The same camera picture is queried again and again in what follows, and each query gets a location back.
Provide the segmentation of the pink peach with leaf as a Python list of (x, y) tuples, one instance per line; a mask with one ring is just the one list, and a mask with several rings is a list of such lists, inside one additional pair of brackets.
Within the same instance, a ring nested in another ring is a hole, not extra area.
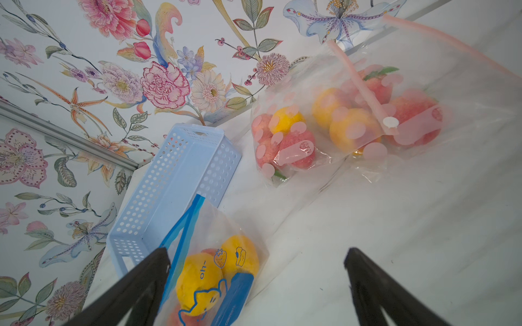
[[(398, 119), (400, 124), (403, 124), (406, 121), (409, 121), (412, 118), (422, 114), (424, 111), (437, 106), (439, 102), (430, 96), (424, 96), (422, 99), (405, 99), (403, 96), (399, 96), (391, 100), (388, 104), (395, 107), (396, 112), (393, 116)], [(406, 147), (411, 148), (414, 146), (427, 145), (435, 140), (435, 138), (439, 136), (440, 132), (441, 130), (438, 129), (433, 130), (430, 133), (426, 133), (419, 140), (411, 145), (407, 145)]]

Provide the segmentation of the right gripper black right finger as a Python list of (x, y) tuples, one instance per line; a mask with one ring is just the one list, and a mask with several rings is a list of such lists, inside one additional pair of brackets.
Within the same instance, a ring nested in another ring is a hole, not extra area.
[(448, 325), (363, 251), (349, 249), (343, 262), (360, 325)]

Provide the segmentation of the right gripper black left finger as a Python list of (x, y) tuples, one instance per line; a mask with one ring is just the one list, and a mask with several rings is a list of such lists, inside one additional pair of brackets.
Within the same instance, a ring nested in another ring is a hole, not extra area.
[(160, 309), (171, 263), (158, 248), (128, 272), (68, 325), (153, 325)]

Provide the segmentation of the orange red peach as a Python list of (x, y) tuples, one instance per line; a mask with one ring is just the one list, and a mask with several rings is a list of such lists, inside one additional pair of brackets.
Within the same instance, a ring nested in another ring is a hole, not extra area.
[(177, 304), (167, 317), (166, 326), (199, 326), (204, 320), (201, 316), (189, 316), (185, 312), (179, 313), (181, 306)]

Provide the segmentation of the clear blue zip-top bag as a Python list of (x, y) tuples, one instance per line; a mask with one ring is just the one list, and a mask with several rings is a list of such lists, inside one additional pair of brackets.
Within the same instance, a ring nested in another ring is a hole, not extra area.
[(155, 325), (233, 325), (269, 258), (261, 240), (201, 195), (160, 246), (171, 269)]

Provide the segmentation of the dark pink peach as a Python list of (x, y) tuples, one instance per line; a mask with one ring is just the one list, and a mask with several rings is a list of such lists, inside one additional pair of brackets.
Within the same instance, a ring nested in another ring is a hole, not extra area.
[(281, 141), (275, 161), (280, 166), (290, 164), (306, 170), (313, 165), (315, 155), (315, 137), (312, 132), (290, 132)]

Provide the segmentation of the clear pink zip-top bag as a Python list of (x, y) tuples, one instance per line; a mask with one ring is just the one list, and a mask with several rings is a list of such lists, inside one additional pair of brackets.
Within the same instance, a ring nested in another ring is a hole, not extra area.
[(337, 88), (312, 93), (267, 90), (253, 107), (250, 130), (256, 168), (278, 187), (297, 173), (339, 161), (343, 155), (327, 136), (333, 111), (342, 106)]
[(399, 160), (504, 122), (521, 110), (521, 78), (446, 33), (385, 16), (383, 32), (346, 53), (328, 42), (336, 86), (331, 141), (377, 181)]

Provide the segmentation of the yellow peach top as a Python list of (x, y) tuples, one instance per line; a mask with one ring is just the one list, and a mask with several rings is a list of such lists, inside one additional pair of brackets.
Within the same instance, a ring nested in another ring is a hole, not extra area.
[(237, 273), (257, 276), (260, 270), (260, 260), (254, 243), (247, 236), (231, 236), (221, 245), (221, 249), (226, 253), (226, 261), (222, 270), (228, 281)]

